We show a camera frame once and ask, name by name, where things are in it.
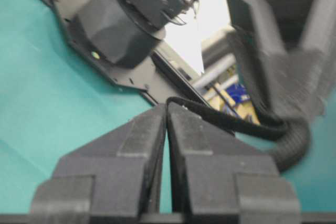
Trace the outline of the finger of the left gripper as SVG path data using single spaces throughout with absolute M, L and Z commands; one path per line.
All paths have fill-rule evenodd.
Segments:
M 276 0 L 285 54 L 276 57 L 271 108 L 281 118 L 321 115 L 335 88 L 335 0 Z
M 284 77 L 275 66 L 277 57 L 286 56 L 272 7 L 267 0 L 227 0 L 239 72 L 257 111 L 284 119 L 281 103 Z

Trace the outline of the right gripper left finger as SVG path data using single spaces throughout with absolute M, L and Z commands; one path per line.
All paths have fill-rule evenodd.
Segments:
M 59 159 L 30 206 L 31 223 L 137 223 L 160 204 L 165 106 Z

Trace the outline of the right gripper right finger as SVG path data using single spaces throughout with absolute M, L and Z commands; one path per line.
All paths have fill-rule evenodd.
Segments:
M 173 210 L 188 223 L 300 223 L 291 184 L 262 151 L 171 103 Z

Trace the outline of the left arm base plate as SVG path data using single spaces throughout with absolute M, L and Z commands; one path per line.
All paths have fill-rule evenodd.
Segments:
M 55 13 L 67 43 L 108 81 L 138 90 L 150 103 L 182 97 L 205 103 L 168 58 L 168 24 L 197 0 L 42 0 Z

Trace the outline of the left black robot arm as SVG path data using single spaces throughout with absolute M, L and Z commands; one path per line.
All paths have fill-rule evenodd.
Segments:
M 198 1 L 88 0 L 70 28 L 109 64 L 134 68 Z M 227 40 L 255 107 L 281 118 L 320 115 L 335 89 L 335 0 L 226 1 Z

